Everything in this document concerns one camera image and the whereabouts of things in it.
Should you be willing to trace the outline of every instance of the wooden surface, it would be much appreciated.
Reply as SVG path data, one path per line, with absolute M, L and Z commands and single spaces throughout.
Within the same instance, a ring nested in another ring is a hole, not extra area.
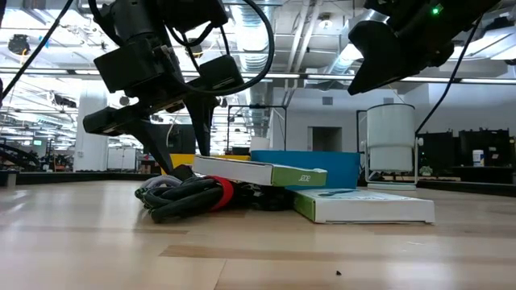
M 435 201 L 435 226 L 315 225 L 257 211 L 154 225 L 138 185 L 0 191 L 0 289 L 516 289 L 510 197 L 406 194 Z

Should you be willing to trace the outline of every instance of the pipe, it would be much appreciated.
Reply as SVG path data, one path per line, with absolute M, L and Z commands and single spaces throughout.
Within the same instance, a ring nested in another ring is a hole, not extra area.
M 305 37 L 303 38 L 303 43 L 301 45 L 301 51 L 299 52 L 298 62 L 294 68 L 294 72 L 299 72 L 301 68 L 301 64 L 303 59 L 305 58 L 306 49 L 308 48 L 308 43 L 312 38 L 312 33 L 314 32 L 315 22 L 319 17 L 319 11 L 321 10 L 321 5 L 323 4 L 323 0 L 317 0 L 314 6 L 314 10 L 312 11 L 312 19 L 310 20 L 310 24 L 308 25 L 308 30 L 306 31 Z
M 292 49 L 290 50 L 289 62 L 287 64 L 287 69 L 285 72 L 290 73 L 292 69 L 293 60 L 296 57 L 296 51 L 298 50 L 299 41 L 301 40 L 301 34 L 303 33 L 303 29 L 305 28 L 306 16 L 308 15 L 308 6 L 310 5 L 310 0 L 303 0 L 301 12 L 299 14 L 299 24 L 298 29 L 296 30 L 296 34 L 293 37 Z

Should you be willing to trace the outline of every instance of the white cylinder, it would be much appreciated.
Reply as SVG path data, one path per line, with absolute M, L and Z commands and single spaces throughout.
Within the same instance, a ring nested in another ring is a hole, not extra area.
M 484 150 L 473 150 L 473 166 L 484 167 Z
M 249 148 L 249 151 L 254 150 L 270 150 L 271 141 L 267 138 L 263 137 L 251 137 L 251 148 Z
M 413 169 L 414 107 L 384 104 L 368 110 L 370 169 L 409 172 Z

